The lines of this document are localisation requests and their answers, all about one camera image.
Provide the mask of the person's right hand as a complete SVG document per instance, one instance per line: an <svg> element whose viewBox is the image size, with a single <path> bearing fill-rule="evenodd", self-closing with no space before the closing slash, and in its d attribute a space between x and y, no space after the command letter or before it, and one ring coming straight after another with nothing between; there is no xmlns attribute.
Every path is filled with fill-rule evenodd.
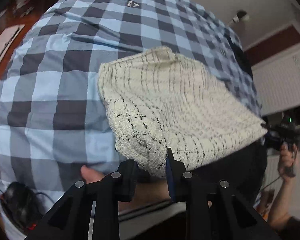
<svg viewBox="0 0 300 240"><path fill-rule="evenodd" d="M293 181L293 177L288 176L286 172L286 169L292 167L296 161L296 159L293 157L293 153L298 152L298 147L296 146L296 144L292 145L292 149L293 151L290 152L287 144L283 144L280 148L280 158L279 158L277 170L280 177L286 183Z"/></svg>

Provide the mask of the person's right forearm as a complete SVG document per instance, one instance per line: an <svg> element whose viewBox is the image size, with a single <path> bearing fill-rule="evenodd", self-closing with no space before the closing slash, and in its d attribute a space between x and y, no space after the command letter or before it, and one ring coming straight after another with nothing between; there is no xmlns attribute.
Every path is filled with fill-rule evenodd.
<svg viewBox="0 0 300 240"><path fill-rule="evenodd" d="M289 204L293 195L295 178L285 178L276 198L271 206L268 224L275 230L282 230L291 215L289 214Z"/></svg>

